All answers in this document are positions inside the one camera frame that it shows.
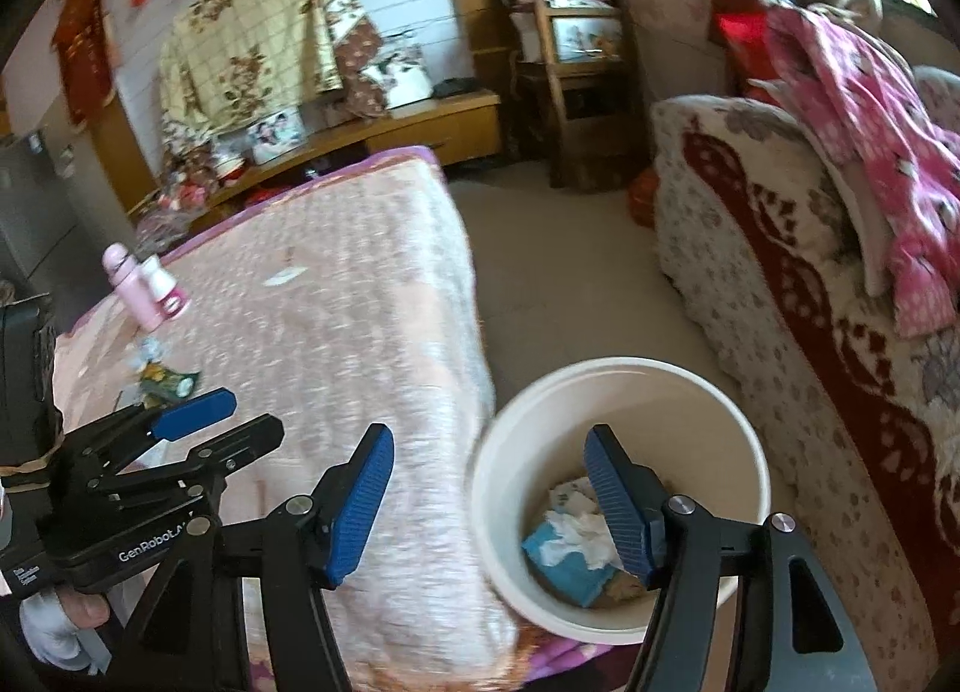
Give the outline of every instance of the white and pink bottle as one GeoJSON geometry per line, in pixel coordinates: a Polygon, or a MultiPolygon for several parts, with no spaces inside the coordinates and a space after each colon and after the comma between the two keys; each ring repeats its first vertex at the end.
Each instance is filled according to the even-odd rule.
{"type": "Polygon", "coordinates": [[[174,276],[163,268],[158,257],[145,259],[140,266],[140,272],[150,287],[154,302],[167,320],[184,314],[184,310],[190,305],[190,297],[176,284],[174,276]]]}
{"type": "Polygon", "coordinates": [[[144,332],[154,332],[166,320],[150,291],[142,267],[130,251],[114,242],[104,251],[104,269],[116,295],[144,332]]]}

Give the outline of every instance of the white plush blanket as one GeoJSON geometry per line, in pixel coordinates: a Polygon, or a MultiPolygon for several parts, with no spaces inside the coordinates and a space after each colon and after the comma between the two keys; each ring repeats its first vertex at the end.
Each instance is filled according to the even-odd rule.
{"type": "MultiPolygon", "coordinates": [[[[509,687],[518,628],[484,580],[464,500],[493,386],[467,237],[440,169],[425,151],[395,151],[249,212],[176,252],[169,268],[193,305],[158,332],[170,366],[237,395],[230,425],[263,412],[284,423],[280,449],[229,477],[224,523],[309,493],[368,424],[386,423],[390,486],[359,569],[326,597],[354,686],[509,687]],[[265,286],[286,267],[305,271],[265,286]]],[[[55,396],[68,429],[112,410],[134,379],[135,335],[111,298],[61,337],[55,396]]],[[[226,428],[171,445],[166,459],[226,428]]],[[[258,597],[247,617],[259,676],[258,597]]]]}

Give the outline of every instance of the drawer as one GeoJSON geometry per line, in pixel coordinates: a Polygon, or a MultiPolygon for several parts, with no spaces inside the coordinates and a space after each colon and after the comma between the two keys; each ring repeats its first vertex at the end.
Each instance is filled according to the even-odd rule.
{"type": "Polygon", "coordinates": [[[496,107],[481,107],[455,115],[424,120],[412,126],[367,139],[371,153],[421,144],[429,147],[441,164],[493,156],[500,152],[500,126],[496,107]]]}

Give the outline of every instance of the yellow floral cloth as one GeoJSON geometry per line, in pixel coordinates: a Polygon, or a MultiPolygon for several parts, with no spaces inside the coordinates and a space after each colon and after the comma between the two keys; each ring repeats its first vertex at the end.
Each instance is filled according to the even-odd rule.
{"type": "Polygon", "coordinates": [[[360,73],[379,48],[358,0],[200,0],[160,53],[167,146],[179,155],[344,87],[349,112],[379,115],[382,91],[360,73]]]}

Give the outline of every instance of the wooden chair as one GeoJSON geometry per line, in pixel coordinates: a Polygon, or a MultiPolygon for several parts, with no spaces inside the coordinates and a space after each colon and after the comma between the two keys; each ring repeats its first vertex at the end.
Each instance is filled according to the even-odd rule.
{"type": "Polygon", "coordinates": [[[545,129],[550,185],[582,191],[623,187],[642,170],[647,155],[646,120],[640,98],[640,67],[626,0],[609,8],[553,8],[533,0],[541,44],[539,62],[518,62],[517,80],[531,86],[545,129]],[[560,61],[554,20],[615,17],[622,26],[619,59],[584,56],[560,61]],[[592,109],[580,115],[589,99],[592,109]]]}

